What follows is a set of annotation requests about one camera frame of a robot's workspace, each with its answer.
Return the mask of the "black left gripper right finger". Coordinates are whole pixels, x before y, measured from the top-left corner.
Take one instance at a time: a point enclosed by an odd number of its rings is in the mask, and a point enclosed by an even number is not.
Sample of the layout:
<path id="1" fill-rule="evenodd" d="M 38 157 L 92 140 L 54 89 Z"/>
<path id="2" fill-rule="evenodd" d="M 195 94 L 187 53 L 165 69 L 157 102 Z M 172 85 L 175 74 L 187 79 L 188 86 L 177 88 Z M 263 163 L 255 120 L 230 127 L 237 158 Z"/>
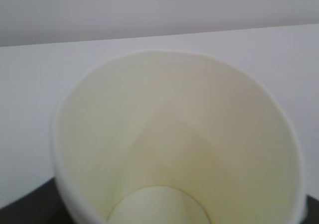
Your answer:
<path id="1" fill-rule="evenodd" d="M 319 224 L 319 201 L 307 196 L 307 214 L 303 224 Z"/>

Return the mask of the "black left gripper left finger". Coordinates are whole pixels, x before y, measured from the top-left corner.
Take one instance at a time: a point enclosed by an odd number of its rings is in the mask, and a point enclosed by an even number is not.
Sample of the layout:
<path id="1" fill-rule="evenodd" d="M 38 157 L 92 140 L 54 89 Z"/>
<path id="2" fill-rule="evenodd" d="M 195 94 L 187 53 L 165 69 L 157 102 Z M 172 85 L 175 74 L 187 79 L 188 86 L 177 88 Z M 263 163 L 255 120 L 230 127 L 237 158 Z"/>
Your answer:
<path id="1" fill-rule="evenodd" d="M 73 224 L 52 178 L 31 193 L 1 208 L 2 224 Z"/>

